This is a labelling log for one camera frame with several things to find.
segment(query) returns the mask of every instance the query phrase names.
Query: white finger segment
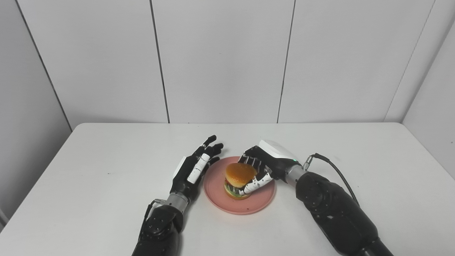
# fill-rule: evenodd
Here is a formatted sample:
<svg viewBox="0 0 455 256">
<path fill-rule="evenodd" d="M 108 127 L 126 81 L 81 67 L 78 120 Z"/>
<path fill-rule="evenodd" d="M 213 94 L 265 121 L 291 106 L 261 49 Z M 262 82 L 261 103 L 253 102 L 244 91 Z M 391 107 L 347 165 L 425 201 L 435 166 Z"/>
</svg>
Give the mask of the white finger segment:
<svg viewBox="0 0 455 256">
<path fill-rule="evenodd" d="M 260 187 L 263 187 L 265 184 L 269 183 L 272 180 L 273 180 L 273 178 L 270 177 L 270 174 L 268 174 L 268 173 L 265 174 L 265 176 L 262 179 L 260 179 L 260 180 L 257 180 L 256 177 L 254 177 L 252 182 L 246 184 L 246 186 L 243 189 L 243 191 L 240 191 L 240 194 L 241 195 L 250 194 L 251 192 L 257 190 Z"/>
<path fill-rule="evenodd" d="M 210 156 L 206 153 L 202 154 L 201 158 L 194 166 L 193 171 L 191 171 L 190 175 L 188 175 L 187 181 L 191 183 L 195 183 L 196 180 L 201 176 L 202 170 L 204 170 L 205 165 L 210 160 Z"/>
</svg>

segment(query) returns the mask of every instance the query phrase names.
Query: cable connector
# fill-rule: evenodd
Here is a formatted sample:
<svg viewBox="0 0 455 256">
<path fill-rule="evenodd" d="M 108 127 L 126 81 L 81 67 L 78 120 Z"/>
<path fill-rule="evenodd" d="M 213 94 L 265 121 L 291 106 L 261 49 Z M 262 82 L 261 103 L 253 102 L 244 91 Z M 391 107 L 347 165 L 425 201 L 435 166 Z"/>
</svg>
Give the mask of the cable connector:
<svg viewBox="0 0 455 256">
<path fill-rule="evenodd" d="M 310 164 L 311 164 L 311 161 L 313 160 L 313 155 L 310 155 L 307 160 L 305 161 L 305 163 L 303 164 L 302 168 L 304 171 L 308 171 L 308 168 L 310 167 Z"/>
</svg>

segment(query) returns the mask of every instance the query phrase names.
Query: metal cylinder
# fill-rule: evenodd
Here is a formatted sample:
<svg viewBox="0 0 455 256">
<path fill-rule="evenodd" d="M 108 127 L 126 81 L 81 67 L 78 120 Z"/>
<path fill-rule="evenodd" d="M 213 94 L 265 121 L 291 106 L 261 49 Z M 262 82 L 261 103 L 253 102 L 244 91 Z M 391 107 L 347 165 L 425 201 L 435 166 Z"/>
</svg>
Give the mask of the metal cylinder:
<svg viewBox="0 0 455 256">
<path fill-rule="evenodd" d="M 179 210 L 181 213 L 185 211 L 188 206 L 188 198 L 180 192 L 172 192 L 166 200 L 165 205 L 172 206 Z"/>
<path fill-rule="evenodd" d="M 297 184 L 297 181 L 298 179 L 304 175 L 307 171 L 304 170 L 302 168 L 302 166 L 300 165 L 294 165 L 293 167 L 289 168 L 287 171 L 286 171 L 286 176 L 284 177 L 284 179 L 286 180 L 286 182 L 295 187 L 296 184 Z"/>
</svg>

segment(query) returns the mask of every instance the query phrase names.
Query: top bun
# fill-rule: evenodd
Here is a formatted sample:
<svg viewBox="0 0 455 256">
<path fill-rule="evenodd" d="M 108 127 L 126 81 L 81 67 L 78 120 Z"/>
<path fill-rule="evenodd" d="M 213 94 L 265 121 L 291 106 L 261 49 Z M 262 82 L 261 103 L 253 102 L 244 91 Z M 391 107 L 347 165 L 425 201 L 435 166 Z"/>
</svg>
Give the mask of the top bun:
<svg viewBox="0 0 455 256">
<path fill-rule="evenodd" d="M 249 164 L 232 163 L 226 167 L 226 180 L 234 187 L 243 187 L 255 175 L 256 169 Z"/>
</svg>

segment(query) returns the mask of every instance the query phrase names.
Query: white fingertip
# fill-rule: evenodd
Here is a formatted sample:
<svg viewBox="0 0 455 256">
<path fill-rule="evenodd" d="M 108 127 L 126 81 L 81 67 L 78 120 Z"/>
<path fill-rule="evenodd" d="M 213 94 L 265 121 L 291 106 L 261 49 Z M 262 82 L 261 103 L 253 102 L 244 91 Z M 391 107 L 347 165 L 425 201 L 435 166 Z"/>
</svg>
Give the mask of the white fingertip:
<svg viewBox="0 0 455 256">
<path fill-rule="evenodd" d="M 194 184 L 196 180 L 199 178 L 199 176 L 201 176 L 202 170 L 204 170 L 204 167 L 209 160 L 210 160 L 209 155 L 207 155 L 206 153 L 202 154 L 201 158 L 194 166 L 193 171 L 191 171 L 190 175 L 188 175 L 187 181 Z"/>
<path fill-rule="evenodd" d="M 172 178 L 175 178 L 175 176 L 178 174 L 178 171 L 179 171 L 180 168 L 182 167 L 183 162 L 185 162 L 185 159 L 187 159 L 186 156 L 184 156 L 184 157 L 180 160 L 180 163 L 177 165 L 177 169 L 175 169 L 174 175 L 172 176 Z"/>
<path fill-rule="evenodd" d="M 265 184 L 269 183 L 272 180 L 273 178 L 270 177 L 270 174 L 268 173 L 265 174 L 265 176 L 260 180 L 257 180 L 256 177 L 254 177 L 253 181 L 245 186 L 244 192 L 245 194 L 250 194 L 258 188 L 265 186 Z"/>
</svg>

